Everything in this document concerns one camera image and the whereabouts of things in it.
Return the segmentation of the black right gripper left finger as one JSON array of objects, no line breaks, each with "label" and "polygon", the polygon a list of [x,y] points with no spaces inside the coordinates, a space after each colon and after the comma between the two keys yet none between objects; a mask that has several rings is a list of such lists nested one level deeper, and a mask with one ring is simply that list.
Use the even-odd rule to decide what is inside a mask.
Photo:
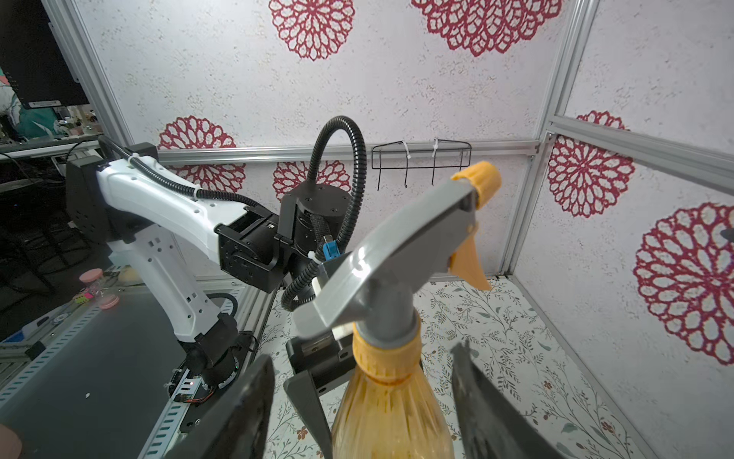
[{"label": "black right gripper left finger", "polygon": [[167,458],[262,458],[274,394],[274,366],[261,355]]}]

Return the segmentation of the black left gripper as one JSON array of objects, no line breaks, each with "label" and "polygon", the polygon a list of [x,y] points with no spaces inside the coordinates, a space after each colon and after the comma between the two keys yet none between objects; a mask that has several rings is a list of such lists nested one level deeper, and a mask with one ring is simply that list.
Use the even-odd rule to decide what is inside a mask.
[{"label": "black left gripper", "polygon": [[337,339],[333,333],[311,340],[292,338],[286,343],[294,376],[283,387],[325,458],[333,457],[332,430],[320,397],[353,375],[357,364],[352,344],[352,334]]}]

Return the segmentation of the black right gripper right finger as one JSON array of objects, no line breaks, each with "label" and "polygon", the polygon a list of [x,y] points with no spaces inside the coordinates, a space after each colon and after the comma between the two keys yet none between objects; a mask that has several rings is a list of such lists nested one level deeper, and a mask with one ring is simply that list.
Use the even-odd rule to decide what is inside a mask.
[{"label": "black right gripper right finger", "polygon": [[453,398],[467,458],[562,456],[474,365],[468,343],[457,344],[451,353]]}]

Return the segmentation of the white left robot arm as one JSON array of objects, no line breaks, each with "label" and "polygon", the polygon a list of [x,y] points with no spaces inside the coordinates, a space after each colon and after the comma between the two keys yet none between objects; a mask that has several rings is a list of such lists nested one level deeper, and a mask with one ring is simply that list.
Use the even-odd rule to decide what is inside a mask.
[{"label": "white left robot arm", "polygon": [[159,163],[149,143],[127,149],[102,139],[101,146],[118,158],[67,163],[68,212],[84,236],[123,256],[140,275],[185,351],[185,371],[202,381],[203,395],[187,403],[211,405],[233,386],[257,342],[202,291],[176,241],[189,242],[252,288],[281,291],[296,306],[321,259],[346,251],[363,203],[365,151],[355,148],[353,183],[343,190],[317,180],[324,150],[317,145],[306,179],[271,212],[246,196],[185,181]]}]

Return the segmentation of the amber plastic spray bottle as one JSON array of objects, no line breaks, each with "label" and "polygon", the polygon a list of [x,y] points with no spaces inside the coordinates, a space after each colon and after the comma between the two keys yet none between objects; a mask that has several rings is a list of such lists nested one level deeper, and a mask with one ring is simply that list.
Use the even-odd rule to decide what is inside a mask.
[{"label": "amber plastic spray bottle", "polygon": [[354,330],[357,363],[332,428],[334,458],[453,458],[447,421],[422,361],[419,334],[376,347]]}]

